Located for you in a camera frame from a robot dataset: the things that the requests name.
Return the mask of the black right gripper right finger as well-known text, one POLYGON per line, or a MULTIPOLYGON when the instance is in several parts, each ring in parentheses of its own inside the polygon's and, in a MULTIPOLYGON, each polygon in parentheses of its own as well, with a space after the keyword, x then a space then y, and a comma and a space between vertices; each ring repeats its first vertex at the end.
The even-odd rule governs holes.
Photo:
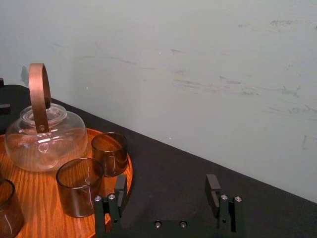
POLYGON ((229 196, 222 192, 214 174, 206 175, 205 194, 213 216, 217 219, 217 231, 219 233, 242 233, 242 197, 239 195, 229 196))

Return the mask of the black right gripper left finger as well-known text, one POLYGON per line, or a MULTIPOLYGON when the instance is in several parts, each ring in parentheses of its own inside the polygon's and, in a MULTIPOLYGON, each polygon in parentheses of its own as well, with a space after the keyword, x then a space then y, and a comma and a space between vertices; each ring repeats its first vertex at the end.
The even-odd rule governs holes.
POLYGON ((106 233, 106 214, 110 217, 111 229, 114 233, 122 229, 121 216, 126 204, 127 176, 119 175, 116 179, 114 192, 106 197, 97 195, 94 199, 95 205, 95 232, 106 233))

